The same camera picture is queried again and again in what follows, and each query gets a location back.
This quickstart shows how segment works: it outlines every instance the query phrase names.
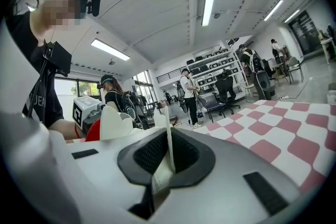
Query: shelving unit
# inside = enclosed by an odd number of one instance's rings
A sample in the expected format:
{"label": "shelving unit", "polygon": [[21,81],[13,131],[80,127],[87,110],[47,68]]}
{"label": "shelving unit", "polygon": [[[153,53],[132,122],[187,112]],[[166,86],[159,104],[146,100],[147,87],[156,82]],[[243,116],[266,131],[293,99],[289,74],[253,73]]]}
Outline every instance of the shelving unit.
{"label": "shelving unit", "polygon": [[[245,93],[244,93],[243,89],[241,88],[241,85],[239,84],[239,82],[242,79],[244,79],[247,82],[247,78],[245,76],[245,73],[243,72],[243,68],[240,64],[239,59],[238,59],[236,53],[233,50],[228,49],[228,51],[222,52],[221,54],[217,54],[217,55],[205,58],[203,60],[191,63],[189,65],[187,64],[187,67],[188,67],[189,70],[199,68],[203,65],[207,65],[209,67],[209,65],[211,65],[211,64],[219,63],[221,59],[225,59],[225,60],[233,59],[233,61],[228,62],[224,65],[221,65],[221,66],[203,71],[203,72],[195,74],[195,75],[189,74],[191,83],[194,86],[198,86],[200,88],[211,86],[211,85],[214,85],[217,80],[214,80],[212,82],[209,82],[209,83],[206,83],[206,84],[203,84],[203,85],[198,85],[197,80],[200,79],[200,78],[204,78],[204,80],[205,80],[206,78],[208,78],[207,75],[210,74],[210,73],[212,74],[212,77],[216,78],[216,76],[221,74],[223,72],[223,69],[225,69],[227,67],[230,67],[231,70],[237,68],[238,72],[232,73],[229,76],[234,78],[233,88],[234,89],[235,88],[239,89],[239,92],[237,93],[237,96],[236,96],[236,100],[238,100],[240,98],[243,98],[245,96]],[[210,101],[210,99],[215,98],[214,95],[213,95],[213,92],[218,93],[218,90],[216,88],[214,88],[212,91],[201,94],[200,96],[206,98],[207,101]]]}

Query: cap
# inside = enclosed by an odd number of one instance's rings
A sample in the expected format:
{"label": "cap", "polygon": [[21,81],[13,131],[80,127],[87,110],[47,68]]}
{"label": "cap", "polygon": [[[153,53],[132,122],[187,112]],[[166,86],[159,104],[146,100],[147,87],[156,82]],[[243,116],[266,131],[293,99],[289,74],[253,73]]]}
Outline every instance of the cap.
{"label": "cap", "polygon": [[107,75],[107,74],[105,74],[104,76],[102,76],[101,77],[101,79],[100,79],[100,84],[104,84],[105,82],[107,82],[107,81],[112,81],[112,79],[113,79],[113,76],[112,75]]}
{"label": "cap", "polygon": [[190,73],[190,71],[187,68],[184,68],[181,73],[183,73],[184,71],[188,71],[188,73]]}

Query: sneaker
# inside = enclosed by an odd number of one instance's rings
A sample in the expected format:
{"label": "sneaker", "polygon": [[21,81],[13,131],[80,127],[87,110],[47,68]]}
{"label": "sneaker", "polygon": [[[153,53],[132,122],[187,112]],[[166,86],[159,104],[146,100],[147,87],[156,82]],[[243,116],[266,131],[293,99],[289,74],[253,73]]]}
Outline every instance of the sneaker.
{"label": "sneaker", "polygon": [[197,129],[197,128],[200,128],[200,127],[202,127],[202,126],[201,126],[200,123],[198,123],[198,122],[196,122],[196,123],[193,125],[193,129]]}

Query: red object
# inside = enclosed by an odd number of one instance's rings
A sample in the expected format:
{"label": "red object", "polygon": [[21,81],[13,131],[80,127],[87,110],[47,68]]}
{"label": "red object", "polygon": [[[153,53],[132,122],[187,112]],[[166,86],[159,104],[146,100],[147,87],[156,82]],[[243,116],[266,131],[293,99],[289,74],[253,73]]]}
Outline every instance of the red object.
{"label": "red object", "polygon": [[100,119],[96,120],[90,127],[85,142],[99,141],[100,140]]}
{"label": "red object", "polygon": [[78,134],[77,129],[76,129],[76,124],[75,124],[75,133],[77,135],[77,138],[80,139],[79,134]]}

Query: smoke detector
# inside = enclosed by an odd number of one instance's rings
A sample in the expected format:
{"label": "smoke detector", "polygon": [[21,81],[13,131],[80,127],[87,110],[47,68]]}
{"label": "smoke detector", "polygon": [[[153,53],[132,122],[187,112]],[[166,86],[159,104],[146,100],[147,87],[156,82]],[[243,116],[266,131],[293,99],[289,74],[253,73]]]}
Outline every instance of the smoke detector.
{"label": "smoke detector", "polygon": [[110,66],[113,66],[115,64],[115,62],[112,60],[112,58],[111,58],[111,61],[109,62],[109,65]]}

